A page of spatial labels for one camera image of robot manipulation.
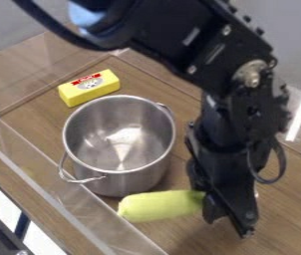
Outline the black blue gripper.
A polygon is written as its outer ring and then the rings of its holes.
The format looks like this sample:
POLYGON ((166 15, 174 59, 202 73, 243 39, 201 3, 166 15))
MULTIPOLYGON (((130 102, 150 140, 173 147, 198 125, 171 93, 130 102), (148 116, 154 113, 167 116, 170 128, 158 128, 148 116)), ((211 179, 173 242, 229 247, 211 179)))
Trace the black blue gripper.
POLYGON ((199 116, 186 131, 187 175, 191 188, 205 192, 203 220, 211 224, 227 217, 239 238, 246 239, 258 221, 253 172, 265 166, 271 137, 241 140, 226 109, 210 101, 210 96, 202 97, 199 116))

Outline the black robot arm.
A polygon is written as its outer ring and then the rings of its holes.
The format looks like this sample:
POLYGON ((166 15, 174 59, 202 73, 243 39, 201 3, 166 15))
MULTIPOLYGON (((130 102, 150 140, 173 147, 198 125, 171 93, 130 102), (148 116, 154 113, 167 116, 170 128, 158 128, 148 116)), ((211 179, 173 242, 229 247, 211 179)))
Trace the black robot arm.
POLYGON ((261 28, 230 0, 68 0, 64 26, 35 0, 12 0, 51 32, 94 51, 130 48, 202 90, 201 112, 185 144, 191 187, 206 222, 229 218, 241 237, 254 232, 254 186, 288 129, 289 91, 261 28))

